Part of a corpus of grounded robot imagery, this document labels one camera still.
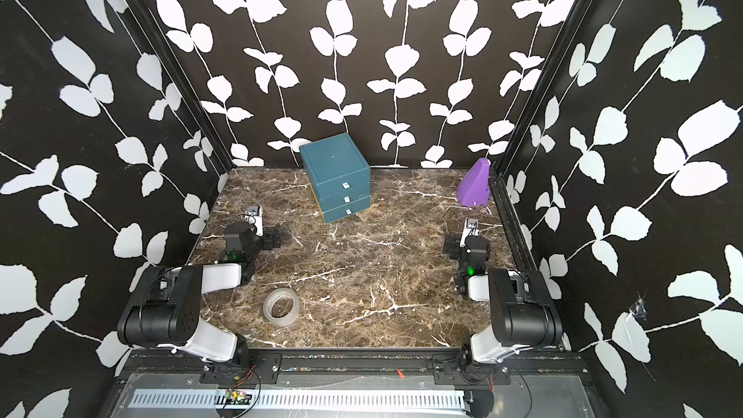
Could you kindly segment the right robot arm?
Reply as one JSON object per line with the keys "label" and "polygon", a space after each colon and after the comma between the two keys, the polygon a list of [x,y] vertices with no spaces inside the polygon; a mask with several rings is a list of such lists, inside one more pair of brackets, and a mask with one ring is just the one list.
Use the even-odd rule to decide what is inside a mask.
{"label": "right robot arm", "polygon": [[487,267],[491,243],[473,230],[446,236],[443,253],[458,263],[458,294],[490,307],[490,325],[464,345],[462,365],[498,364],[526,350],[560,345],[562,322],[541,272]]}

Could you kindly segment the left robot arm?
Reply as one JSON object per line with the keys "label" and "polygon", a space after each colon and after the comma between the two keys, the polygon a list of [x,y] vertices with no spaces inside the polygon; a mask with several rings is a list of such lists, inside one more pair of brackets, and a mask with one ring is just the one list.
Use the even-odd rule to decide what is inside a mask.
{"label": "left robot arm", "polygon": [[251,282],[257,257],[282,246],[279,226],[256,222],[230,224],[224,251],[212,264],[154,266],[143,271],[117,325],[126,346],[167,348],[212,363],[249,364],[243,337],[224,331],[200,316],[201,298]]}

